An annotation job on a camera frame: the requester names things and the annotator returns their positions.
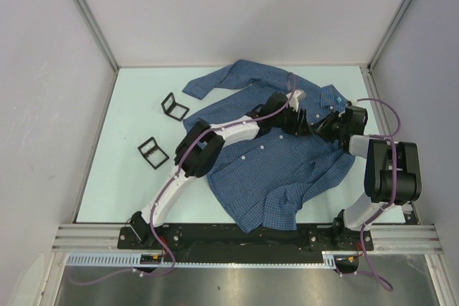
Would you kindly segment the blue checked shirt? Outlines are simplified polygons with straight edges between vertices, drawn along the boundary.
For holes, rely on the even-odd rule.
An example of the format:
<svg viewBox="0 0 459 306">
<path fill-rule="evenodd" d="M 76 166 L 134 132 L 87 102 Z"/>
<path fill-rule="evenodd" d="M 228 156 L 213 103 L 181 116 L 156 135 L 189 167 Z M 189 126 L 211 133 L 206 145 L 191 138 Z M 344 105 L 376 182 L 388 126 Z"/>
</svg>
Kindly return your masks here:
<svg viewBox="0 0 459 306">
<path fill-rule="evenodd" d="M 210 124 L 232 122 L 264 104 L 276 92 L 292 87 L 305 92 L 301 107 L 308 123 L 324 119 L 334 110 L 343 112 L 346 98 L 333 86 L 320 87 L 288 71 L 239 60 L 190 81 L 183 92 L 203 99 L 214 88 L 235 93 L 184 120 L 191 130 L 198 120 Z M 295 137 L 273 128 L 269 133 L 222 149 L 207 180 L 212 193 L 236 224 L 248 233 L 259 226 L 294 230 L 303 204 L 340 184 L 355 158 L 317 135 Z"/>
</svg>

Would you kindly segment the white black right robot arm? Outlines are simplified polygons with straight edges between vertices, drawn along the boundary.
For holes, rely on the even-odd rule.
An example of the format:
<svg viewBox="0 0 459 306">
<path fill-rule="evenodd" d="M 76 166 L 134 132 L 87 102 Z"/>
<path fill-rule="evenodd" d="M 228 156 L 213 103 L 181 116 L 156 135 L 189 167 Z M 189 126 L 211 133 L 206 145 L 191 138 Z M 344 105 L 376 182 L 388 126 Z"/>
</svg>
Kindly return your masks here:
<svg viewBox="0 0 459 306">
<path fill-rule="evenodd" d="M 366 109 L 348 105 L 311 127 L 316 135 L 338 142 L 345 152 L 366 160 L 364 192 L 333 219 L 330 227 L 308 230 L 312 251 L 353 251 L 372 242 L 370 226 L 386 211 L 416 201 L 422 191 L 417 145 L 390 137 L 365 135 Z"/>
</svg>

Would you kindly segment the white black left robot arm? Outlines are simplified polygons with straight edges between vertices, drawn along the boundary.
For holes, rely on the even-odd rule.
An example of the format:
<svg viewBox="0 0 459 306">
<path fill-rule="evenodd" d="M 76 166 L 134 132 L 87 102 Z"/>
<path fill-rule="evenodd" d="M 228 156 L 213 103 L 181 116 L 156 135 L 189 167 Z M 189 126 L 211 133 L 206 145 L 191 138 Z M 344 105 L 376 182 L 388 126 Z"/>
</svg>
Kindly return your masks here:
<svg viewBox="0 0 459 306">
<path fill-rule="evenodd" d="M 215 125 L 204 120 L 196 122 L 176 148 L 168 180 L 151 202 L 134 213 L 128 222 L 134 241 L 145 249 L 157 243 L 156 227 L 164 223 L 165 215 L 185 186 L 210 172 L 223 148 L 260 138 L 273 128 L 288 135 L 310 135 L 306 111 L 300 107 L 305 97 L 302 90 L 287 95 L 276 92 L 265 104 L 258 105 L 238 120 Z"/>
</svg>

